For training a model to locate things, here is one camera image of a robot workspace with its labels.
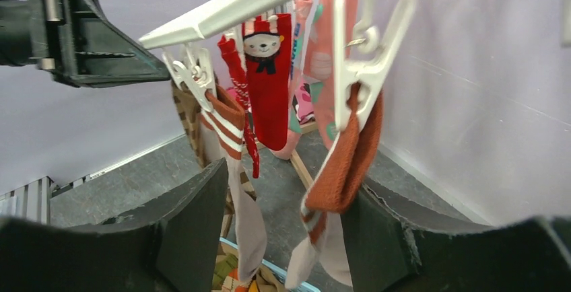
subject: white wall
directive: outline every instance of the white wall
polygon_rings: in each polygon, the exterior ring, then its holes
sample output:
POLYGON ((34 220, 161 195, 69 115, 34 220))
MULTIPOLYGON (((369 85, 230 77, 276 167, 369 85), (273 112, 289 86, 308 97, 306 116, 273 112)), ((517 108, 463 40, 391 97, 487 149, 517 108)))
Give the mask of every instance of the white wall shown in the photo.
MULTIPOLYGON (((397 0, 378 0, 386 24, 397 0)), ((381 142, 493 224, 571 214, 560 0, 419 0, 381 142)))
MULTIPOLYGON (((205 1, 100 0, 134 39, 205 1)), ((70 182, 180 134, 168 83, 75 89, 33 67, 0 67, 0 194, 45 175, 70 182)))

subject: white plastic clip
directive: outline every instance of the white plastic clip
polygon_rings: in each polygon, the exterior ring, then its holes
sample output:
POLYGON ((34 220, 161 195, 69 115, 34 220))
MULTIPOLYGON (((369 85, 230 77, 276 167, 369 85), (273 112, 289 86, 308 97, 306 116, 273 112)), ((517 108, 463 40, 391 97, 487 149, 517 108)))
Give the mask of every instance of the white plastic clip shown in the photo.
POLYGON ((210 52, 206 48, 195 50, 192 45, 186 43, 183 44, 181 53, 182 62, 174 60, 170 52, 163 48, 162 58, 172 80, 180 90, 182 90, 181 84, 184 83, 200 107, 207 112, 212 112, 212 103, 206 98, 206 91, 211 91, 216 96, 216 82, 210 52))
POLYGON ((236 52, 238 52, 238 56, 240 57, 240 64, 242 65, 242 69, 246 71, 246 57, 244 56, 244 38, 242 36, 242 25, 234 26, 229 30, 224 32, 224 37, 226 40, 234 40, 236 45, 236 52))
POLYGON ((347 106, 349 91, 354 83, 361 83, 357 118, 362 130, 380 93, 387 73, 395 60, 416 10, 416 0, 399 0, 382 40, 379 31, 372 25, 374 0, 364 0, 363 17, 355 25, 354 37, 364 38, 357 42, 361 53, 374 53, 371 61, 356 61, 345 58, 345 0, 333 0, 333 66, 335 76, 335 124, 343 131, 349 121, 351 110, 347 106))

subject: white plastic hanger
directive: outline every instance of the white plastic hanger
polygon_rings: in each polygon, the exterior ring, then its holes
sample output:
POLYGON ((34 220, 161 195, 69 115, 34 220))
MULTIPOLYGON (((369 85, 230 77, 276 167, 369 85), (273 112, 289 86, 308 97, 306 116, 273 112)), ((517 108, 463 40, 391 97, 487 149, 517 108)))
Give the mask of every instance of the white plastic hanger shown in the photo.
POLYGON ((236 44, 236 52, 238 52, 238 56, 240 57, 240 64, 242 65, 242 69, 246 71, 246 57, 244 56, 244 39, 242 37, 242 25, 234 26, 229 30, 224 32, 224 37, 226 40, 234 40, 236 44))
POLYGON ((146 49, 211 38, 289 0, 211 0, 139 39, 146 49))
POLYGON ((206 98, 206 91, 211 91, 216 96, 216 82, 210 52, 206 48, 195 50, 191 44, 186 43, 182 46, 181 53, 182 62, 174 60, 170 52, 163 49, 162 58, 172 80, 180 90, 182 90, 181 84, 184 83, 200 107, 207 112, 212 112, 212 103, 206 98))
POLYGON ((395 60, 406 31, 416 10, 416 0, 399 0, 382 40, 372 24, 374 0, 364 0, 363 17, 355 25, 354 41, 345 40, 345 0, 333 0, 333 67, 335 76, 335 124, 342 131, 347 126, 351 110, 347 106, 350 86, 361 83, 357 118, 362 130, 380 93, 387 73, 395 60), (371 61, 345 58, 345 49, 358 44, 362 53, 374 53, 371 61))

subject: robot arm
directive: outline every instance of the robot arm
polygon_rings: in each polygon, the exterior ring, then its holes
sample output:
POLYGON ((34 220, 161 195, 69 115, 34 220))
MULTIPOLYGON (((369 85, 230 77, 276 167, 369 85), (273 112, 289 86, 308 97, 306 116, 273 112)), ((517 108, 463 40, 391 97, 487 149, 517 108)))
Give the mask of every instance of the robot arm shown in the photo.
POLYGON ((73 87, 170 78, 162 61, 106 19, 98 0, 0 0, 0 65, 36 65, 73 87))

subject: red sock with bear face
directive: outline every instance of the red sock with bear face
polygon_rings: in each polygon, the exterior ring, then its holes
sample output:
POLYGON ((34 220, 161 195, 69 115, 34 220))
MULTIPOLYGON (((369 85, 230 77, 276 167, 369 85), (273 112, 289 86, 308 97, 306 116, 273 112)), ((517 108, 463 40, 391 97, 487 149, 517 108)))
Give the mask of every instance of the red sock with bear face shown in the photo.
POLYGON ((256 17, 242 29, 254 132, 260 143, 277 151, 288 139, 292 16, 256 17))

